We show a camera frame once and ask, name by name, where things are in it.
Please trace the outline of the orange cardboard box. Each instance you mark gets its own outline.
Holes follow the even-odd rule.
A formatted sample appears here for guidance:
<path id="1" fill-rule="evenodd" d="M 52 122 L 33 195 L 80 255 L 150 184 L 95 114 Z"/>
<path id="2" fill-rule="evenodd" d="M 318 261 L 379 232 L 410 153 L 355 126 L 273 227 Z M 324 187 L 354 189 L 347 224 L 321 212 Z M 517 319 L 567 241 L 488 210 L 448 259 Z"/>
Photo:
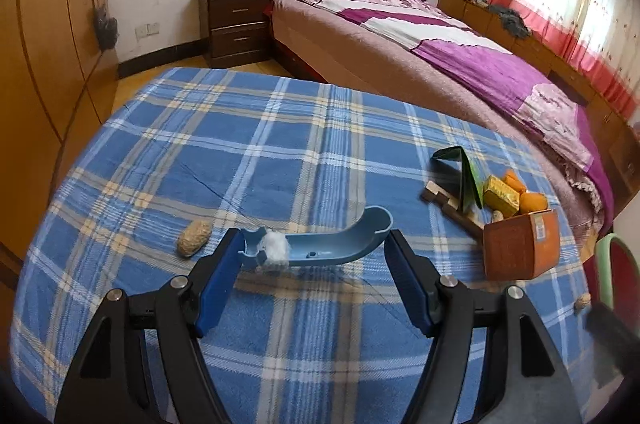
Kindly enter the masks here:
<path id="1" fill-rule="evenodd" d="M 560 260 L 560 228 L 554 209 L 485 225 L 485 277 L 489 281 L 533 280 Z"/>

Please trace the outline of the small yellow snack box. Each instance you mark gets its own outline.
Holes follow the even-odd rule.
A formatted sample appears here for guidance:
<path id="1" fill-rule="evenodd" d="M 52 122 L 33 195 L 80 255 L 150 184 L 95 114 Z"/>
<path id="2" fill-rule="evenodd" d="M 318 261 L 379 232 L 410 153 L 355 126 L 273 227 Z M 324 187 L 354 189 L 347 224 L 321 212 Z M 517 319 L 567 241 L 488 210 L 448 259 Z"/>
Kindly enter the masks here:
<path id="1" fill-rule="evenodd" d="M 483 201 L 488 208 L 500 211 L 505 218 L 516 215 L 520 210 L 520 193 L 494 175 L 485 181 Z"/>

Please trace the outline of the green wrapper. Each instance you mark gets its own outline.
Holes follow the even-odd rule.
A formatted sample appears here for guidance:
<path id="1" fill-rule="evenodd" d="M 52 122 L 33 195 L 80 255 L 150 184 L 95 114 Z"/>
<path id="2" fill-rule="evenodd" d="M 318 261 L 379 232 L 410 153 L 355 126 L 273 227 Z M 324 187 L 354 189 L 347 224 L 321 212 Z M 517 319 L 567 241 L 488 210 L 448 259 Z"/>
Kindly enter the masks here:
<path id="1" fill-rule="evenodd" d="M 448 166 L 451 163 L 459 165 L 456 199 L 459 201 L 457 211 L 460 214 L 466 214 L 473 207 L 478 209 L 484 207 L 483 182 L 480 180 L 480 175 L 475 165 L 462 145 L 439 149 L 433 153 L 432 159 L 438 163 L 446 163 Z"/>

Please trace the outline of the wooden puzzle piece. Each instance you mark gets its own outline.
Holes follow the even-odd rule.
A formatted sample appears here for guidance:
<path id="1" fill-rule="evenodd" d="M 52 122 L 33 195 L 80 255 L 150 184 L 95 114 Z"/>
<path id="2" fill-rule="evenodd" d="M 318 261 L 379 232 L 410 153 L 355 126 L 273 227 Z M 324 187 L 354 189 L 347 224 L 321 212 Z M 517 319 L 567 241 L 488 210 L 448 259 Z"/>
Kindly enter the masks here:
<path id="1" fill-rule="evenodd" d="M 442 213 L 454 221 L 457 225 L 477 242 L 483 240 L 484 222 L 480 219 L 480 213 L 474 208 L 461 211 L 460 201 L 433 181 L 428 181 L 421 193 L 421 199 L 439 206 Z"/>

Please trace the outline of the blue plastic curved piece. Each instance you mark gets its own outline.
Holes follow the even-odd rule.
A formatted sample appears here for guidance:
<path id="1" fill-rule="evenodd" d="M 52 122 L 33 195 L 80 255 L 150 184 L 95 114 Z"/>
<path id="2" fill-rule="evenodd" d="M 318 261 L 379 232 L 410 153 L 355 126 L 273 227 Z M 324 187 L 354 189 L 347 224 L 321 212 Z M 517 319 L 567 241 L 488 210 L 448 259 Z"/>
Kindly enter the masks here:
<path id="1" fill-rule="evenodd" d="M 382 206 L 367 206 L 350 227 L 331 233 L 282 233 L 260 227 L 242 229 L 245 243 L 238 251 L 246 268 L 337 266 L 356 261 L 386 239 L 394 222 Z"/>

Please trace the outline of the peanut right of wrapper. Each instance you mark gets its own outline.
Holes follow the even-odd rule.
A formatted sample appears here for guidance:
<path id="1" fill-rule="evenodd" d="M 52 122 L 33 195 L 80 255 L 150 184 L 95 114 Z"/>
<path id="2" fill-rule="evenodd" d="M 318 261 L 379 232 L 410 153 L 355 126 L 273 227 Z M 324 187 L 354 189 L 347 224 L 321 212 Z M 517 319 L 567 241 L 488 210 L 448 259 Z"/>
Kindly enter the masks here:
<path id="1" fill-rule="evenodd" d="M 591 295 L 589 293 L 584 293 L 578 296 L 574 303 L 574 310 L 576 312 L 580 312 L 585 310 L 591 305 Z"/>

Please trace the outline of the red bin green rim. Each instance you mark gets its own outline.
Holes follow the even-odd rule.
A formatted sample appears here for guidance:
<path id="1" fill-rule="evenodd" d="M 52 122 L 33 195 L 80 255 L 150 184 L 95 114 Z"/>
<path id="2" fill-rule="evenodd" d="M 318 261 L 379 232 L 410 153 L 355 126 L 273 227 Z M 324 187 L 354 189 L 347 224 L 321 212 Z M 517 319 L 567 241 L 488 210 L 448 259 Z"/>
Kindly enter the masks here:
<path id="1" fill-rule="evenodd" d="M 615 233 L 597 243 L 584 262 L 591 300 L 610 308 L 631 331 L 639 333 L 639 262 Z"/>

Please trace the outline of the peanut beside yellow box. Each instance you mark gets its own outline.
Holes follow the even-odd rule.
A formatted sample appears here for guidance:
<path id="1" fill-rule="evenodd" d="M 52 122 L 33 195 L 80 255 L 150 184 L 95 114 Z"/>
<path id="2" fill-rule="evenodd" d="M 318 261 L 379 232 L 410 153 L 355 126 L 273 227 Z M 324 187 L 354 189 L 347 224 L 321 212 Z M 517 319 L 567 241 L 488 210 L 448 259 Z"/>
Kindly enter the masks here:
<path id="1" fill-rule="evenodd" d="M 500 210 L 494 210 L 491 214 L 491 221 L 492 222 L 498 222 L 498 221 L 503 221 L 504 216 L 503 213 Z"/>

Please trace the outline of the peanut far left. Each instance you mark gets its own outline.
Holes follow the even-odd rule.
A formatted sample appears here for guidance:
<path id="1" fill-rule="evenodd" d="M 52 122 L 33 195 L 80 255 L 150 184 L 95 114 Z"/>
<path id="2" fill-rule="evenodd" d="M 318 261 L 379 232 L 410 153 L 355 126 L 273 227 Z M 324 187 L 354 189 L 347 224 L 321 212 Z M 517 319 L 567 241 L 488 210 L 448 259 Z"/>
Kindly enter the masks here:
<path id="1" fill-rule="evenodd" d="M 178 236 L 177 254 L 182 258 L 192 257 L 207 244 L 212 232 L 213 226 L 209 221 L 193 220 Z"/>

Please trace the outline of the long wooden cabinet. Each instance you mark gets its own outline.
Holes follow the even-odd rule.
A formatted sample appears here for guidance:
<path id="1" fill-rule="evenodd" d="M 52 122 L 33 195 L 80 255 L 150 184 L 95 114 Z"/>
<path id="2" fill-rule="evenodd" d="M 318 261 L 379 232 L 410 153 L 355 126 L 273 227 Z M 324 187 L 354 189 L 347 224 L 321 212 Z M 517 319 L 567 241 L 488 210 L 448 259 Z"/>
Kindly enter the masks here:
<path id="1" fill-rule="evenodd" d="M 438 0 L 437 6 L 534 66 L 569 98 L 585 107 L 591 136 L 613 190 L 614 214 L 619 215 L 639 192 L 639 142 L 623 116 L 614 111 L 584 75 L 535 36 L 515 35 L 513 22 L 506 14 L 469 0 Z"/>

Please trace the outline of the blue plaid tablecloth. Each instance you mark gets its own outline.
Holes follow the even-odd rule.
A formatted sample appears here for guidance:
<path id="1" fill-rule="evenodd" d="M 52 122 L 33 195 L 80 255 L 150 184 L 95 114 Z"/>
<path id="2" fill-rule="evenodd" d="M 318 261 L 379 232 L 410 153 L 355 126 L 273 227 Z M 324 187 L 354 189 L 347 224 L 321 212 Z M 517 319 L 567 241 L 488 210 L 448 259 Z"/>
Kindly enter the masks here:
<path id="1" fill-rule="evenodd" d="M 385 207 L 411 247 L 472 288 L 480 247 L 420 198 L 460 145 L 482 176 L 513 170 L 560 207 L 533 147 L 391 98 L 231 70 L 171 69 L 115 113 L 70 168 L 29 245 L 10 336 L 12 380 L 47 418 L 103 296 L 185 274 L 179 233 L 334 232 Z M 397 423 L 430 350 L 382 251 L 344 266 L 244 271 L 205 364 L 237 423 Z"/>

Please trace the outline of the wooden wardrobe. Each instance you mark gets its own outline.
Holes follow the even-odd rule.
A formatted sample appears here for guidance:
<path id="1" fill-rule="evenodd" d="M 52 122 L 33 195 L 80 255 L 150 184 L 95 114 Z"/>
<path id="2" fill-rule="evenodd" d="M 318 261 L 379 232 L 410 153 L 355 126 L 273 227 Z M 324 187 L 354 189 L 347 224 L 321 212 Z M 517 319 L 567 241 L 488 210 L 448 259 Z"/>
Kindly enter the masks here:
<path id="1" fill-rule="evenodd" d="M 107 0 L 1 0 L 1 353 L 29 243 L 53 193 L 110 117 Z"/>

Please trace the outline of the grey clothes pile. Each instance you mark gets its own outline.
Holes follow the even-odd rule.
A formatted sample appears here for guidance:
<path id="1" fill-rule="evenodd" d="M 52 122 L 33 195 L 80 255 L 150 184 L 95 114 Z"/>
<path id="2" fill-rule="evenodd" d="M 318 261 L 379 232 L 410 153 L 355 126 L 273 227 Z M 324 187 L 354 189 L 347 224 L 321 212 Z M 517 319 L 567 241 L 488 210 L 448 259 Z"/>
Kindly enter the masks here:
<path id="1" fill-rule="evenodd" d="M 513 37 L 525 39 L 532 34 L 518 11 L 498 4 L 490 4 L 487 9 L 498 15 L 502 27 Z"/>

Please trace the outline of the floral pink curtains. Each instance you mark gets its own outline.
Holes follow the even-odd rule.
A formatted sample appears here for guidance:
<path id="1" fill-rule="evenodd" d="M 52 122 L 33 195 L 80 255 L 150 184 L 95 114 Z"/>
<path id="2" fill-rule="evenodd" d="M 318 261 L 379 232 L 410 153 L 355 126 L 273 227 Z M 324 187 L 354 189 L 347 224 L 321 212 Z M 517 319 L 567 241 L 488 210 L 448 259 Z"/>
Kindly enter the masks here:
<path id="1" fill-rule="evenodd" d="M 489 0 L 518 11 L 626 119 L 639 110 L 639 0 Z"/>

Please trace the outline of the wall power socket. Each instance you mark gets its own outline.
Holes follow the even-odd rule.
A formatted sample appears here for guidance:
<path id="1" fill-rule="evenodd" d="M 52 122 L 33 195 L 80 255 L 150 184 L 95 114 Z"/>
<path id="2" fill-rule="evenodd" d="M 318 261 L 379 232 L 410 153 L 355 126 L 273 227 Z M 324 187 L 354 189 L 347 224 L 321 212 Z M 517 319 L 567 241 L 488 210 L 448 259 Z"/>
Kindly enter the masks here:
<path id="1" fill-rule="evenodd" d="M 141 40 L 150 36 L 155 36 L 155 35 L 158 35 L 159 33 L 160 33 L 160 24 L 158 23 L 148 23 L 148 24 L 140 25 L 134 28 L 134 34 L 136 35 L 137 40 Z"/>

